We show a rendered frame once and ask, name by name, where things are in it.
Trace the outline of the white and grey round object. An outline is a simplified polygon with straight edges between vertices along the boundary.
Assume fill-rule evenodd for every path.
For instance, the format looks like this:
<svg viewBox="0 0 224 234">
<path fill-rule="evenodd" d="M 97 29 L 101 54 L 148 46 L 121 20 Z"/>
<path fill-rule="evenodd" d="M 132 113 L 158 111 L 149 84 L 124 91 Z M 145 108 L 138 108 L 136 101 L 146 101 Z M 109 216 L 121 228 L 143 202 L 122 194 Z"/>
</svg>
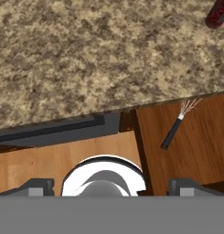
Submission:
<svg viewBox="0 0 224 234">
<path fill-rule="evenodd" d="M 65 176 L 63 197 L 138 197 L 146 190 L 142 169 L 117 155 L 100 154 L 79 162 Z"/>
</svg>

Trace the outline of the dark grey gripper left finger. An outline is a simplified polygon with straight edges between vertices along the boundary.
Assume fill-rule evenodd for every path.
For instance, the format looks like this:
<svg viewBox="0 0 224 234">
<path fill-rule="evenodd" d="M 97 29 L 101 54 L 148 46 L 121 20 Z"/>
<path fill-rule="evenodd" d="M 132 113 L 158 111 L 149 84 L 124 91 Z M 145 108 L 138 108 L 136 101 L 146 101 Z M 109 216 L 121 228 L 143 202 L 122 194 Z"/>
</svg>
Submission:
<svg viewBox="0 0 224 234">
<path fill-rule="evenodd" d="M 31 178 L 22 186 L 0 193 L 0 196 L 47 197 L 55 196 L 53 178 Z"/>
</svg>

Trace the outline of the open wooden drawer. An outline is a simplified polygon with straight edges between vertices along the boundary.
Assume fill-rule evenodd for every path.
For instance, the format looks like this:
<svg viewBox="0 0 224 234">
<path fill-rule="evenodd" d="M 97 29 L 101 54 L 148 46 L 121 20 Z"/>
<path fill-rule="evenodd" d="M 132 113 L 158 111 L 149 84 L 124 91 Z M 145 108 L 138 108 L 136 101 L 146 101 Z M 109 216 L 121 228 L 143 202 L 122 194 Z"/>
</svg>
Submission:
<svg viewBox="0 0 224 234">
<path fill-rule="evenodd" d="M 164 150 L 161 143 L 178 112 L 177 102 L 136 111 L 151 195 L 163 196 L 171 178 L 193 178 L 201 185 L 224 181 L 224 95 L 207 97 L 187 113 Z"/>
</svg>

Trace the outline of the dark red object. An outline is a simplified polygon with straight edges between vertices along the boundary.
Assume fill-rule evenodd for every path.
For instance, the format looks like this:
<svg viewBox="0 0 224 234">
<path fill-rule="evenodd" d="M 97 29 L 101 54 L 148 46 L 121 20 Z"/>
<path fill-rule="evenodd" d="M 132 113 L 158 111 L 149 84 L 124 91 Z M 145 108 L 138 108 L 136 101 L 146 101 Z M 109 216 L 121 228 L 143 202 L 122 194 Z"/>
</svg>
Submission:
<svg viewBox="0 0 224 234">
<path fill-rule="evenodd" d="M 205 24 L 209 28 L 218 28 L 224 23 L 224 0 L 216 0 L 210 9 Z"/>
</svg>

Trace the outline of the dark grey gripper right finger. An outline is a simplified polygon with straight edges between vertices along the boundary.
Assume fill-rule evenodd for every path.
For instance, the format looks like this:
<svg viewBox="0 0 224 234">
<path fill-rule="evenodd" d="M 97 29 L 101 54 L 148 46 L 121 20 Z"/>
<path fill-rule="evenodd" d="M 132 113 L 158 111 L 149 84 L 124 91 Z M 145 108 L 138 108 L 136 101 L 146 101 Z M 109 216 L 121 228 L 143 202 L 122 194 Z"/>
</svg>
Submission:
<svg viewBox="0 0 224 234">
<path fill-rule="evenodd" d="M 190 178 L 171 179 L 169 181 L 169 190 L 166 194 L 175 197 L 224 197 L 224 192 L 201 186 L 198 182 Z"/>
</svg>

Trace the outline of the dark grey appliance panel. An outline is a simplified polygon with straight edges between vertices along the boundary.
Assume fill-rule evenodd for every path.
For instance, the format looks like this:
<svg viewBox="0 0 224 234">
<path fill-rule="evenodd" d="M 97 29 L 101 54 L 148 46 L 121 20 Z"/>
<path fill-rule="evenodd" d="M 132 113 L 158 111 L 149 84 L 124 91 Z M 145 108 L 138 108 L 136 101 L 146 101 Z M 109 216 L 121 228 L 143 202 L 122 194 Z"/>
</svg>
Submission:
<svg viewBox="0 0 224 234">
<path fill-rule="evenodd" d="M 80 119 L 29 124 L 0 130 L 0 145 L 41 147 L 64 144 L 110 134 L 119 130 L 120 113 L 99 114 Z"/>
</svg>

